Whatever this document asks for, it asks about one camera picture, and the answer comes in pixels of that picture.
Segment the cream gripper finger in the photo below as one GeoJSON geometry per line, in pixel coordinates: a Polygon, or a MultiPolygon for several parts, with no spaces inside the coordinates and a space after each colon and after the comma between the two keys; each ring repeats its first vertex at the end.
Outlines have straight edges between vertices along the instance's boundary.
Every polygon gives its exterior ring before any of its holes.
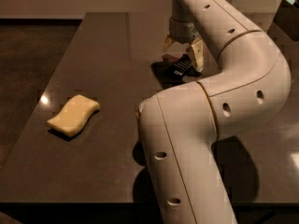
{"type": "Polygon", "coordinates": [[[186,48],[186,51],[191,59],[193,68],[197,72],[202,72],[204,70],[203,40],[195,38],[186,48]]]}
{"type": "Polygon", "coordinates": [[[167,35],[163,45],[163,51],[167,51],[173,44],[175,39],[171,35],[167,35]]]}

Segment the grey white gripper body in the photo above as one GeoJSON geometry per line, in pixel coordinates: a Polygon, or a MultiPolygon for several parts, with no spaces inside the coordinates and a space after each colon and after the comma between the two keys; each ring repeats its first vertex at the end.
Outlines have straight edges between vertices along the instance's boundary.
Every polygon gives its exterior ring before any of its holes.
{"type": "Polygon", "coordinates": [[[192,43],[199,36],[187,8],[179,0],[172,0],[172,15],[169,19],[171,37],[180,44],[192,43]]]}

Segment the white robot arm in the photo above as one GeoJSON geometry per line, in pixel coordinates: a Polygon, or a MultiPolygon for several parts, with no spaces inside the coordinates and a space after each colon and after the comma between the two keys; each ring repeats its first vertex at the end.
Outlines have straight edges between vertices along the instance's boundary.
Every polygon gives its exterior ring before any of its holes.
{"type": "Polygon", "coordinates": [[[179,43],[201,36],[220,72],[140,106],[164,224],[237,224],[211,147],[270,120],[288,98],[290,68],[272,39],[225,0],[173,0],[170,26],[179,43]]]}

